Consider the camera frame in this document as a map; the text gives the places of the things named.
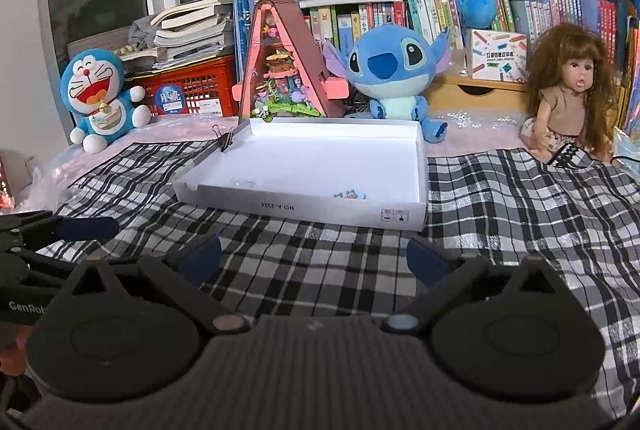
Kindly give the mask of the person's hand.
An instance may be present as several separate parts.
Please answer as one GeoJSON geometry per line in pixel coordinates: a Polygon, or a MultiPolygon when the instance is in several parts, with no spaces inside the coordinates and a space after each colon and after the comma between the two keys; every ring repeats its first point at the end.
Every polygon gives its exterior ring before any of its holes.
{"type": "Polygon", "coordinates": [[[13,341],[1,352],[1,372],[9,377],[18,377],[27,369],[26,342],[32,333],[32,326],[17,329],[13,341]]]}

